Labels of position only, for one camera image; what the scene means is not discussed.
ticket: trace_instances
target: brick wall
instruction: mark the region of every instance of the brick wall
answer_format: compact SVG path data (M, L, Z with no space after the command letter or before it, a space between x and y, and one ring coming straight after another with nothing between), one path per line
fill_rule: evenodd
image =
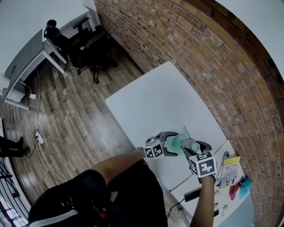
M95 0L103 27L148 72L171 61L203 99L252 179L257 226L284 200L283 84L256 36L213 0Z

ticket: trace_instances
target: black shirt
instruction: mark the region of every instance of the black shirt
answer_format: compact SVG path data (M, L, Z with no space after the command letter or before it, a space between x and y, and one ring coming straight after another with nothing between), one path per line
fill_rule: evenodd
M104 178L94 170L86 170L72 180L48 189L32 206L29 223L41 219L48 219L70 211L69 207L62 205L63 198L68 199L69 194L82 182L86 176L91 176L99 188L110 198L112 192L118 192L114 205L123 212L135 226L167 226L166 211L162 189L156 176L140 161L121 175L113 179L108 186ZM59 224L53 226L85 226L93 227L96 224L94 216L79 212Z

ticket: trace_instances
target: pink object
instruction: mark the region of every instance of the pink object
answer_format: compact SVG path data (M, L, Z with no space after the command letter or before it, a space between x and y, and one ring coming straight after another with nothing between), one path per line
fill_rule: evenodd
M239 186L237 184L230 187L229 195L230 195L231 200L235 199L238 189L239 189Z
M230 195L231 200L235 199L236 193L238 189L241 187L241 184L244 182L244 180L245 178L242 177L237 184L230 187L229 195Z

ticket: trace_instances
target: wooden floor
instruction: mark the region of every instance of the wooden floor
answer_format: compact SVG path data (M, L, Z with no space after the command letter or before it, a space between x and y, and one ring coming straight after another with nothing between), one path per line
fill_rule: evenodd
M70 63L62 75L48 61L38 67L40 77L39 126L48 142L46 158L55 172L67 181L96 163L127 152L133 145L105 105L105 99L140 77L137 68L117 49L112 53L116 68L100 71L100 83L92 82L89 69L77 75ZM29 85L39 96L36 72ZM25 98L29 111L14 108L4 116L8 139L35 146L37 101ZM0 106L0 116L10 109ZM12 164L29 200L33 203L47 189L61 184L60 179L47 165L43 155L35 149L31 158L13 158ZM166 211L174 204L164 193ZM184 226L174 209L169 226Z

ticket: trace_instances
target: desk leg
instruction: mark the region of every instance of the desk leg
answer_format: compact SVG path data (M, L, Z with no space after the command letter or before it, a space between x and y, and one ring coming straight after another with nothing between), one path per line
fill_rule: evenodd
M52 52L53 52L64 64L66 64L67 61L66 61L65 58L57 51L56 47L55 47L49 40L46 40L45 42L50 46Z
M42 54L51 62L52 65L54 65L62 74L65 73L65 71L60 67L60 65L46 52L42 51Z
M87 13L87 17L89 17L88 22L89 22L89 25L90 25L91 30L92 30L92 31L96 31L96 29L95 29L96 26L95 26L95 24L94 24L94 21L93 21L93 19L92 19L91 14L90 14L90 13Z
M11 104L11 105L13 105L13 106L22 108L22 109L24 109L24 110L29 110L29 109L30 109L30 107L25 106L25 105L23 105L23 104L20 104L20 103L18 103L18 102L14 102L14 101L12 101L12 100L10 100L10 99L6 99L4 102L5 102L5 103L8 103L8 104Z
M21 79L19 79L18 83L20 83L20 84L22 84L22 85L24 85L24 86L27 85L27 84L26 84L24 81L22 81Z

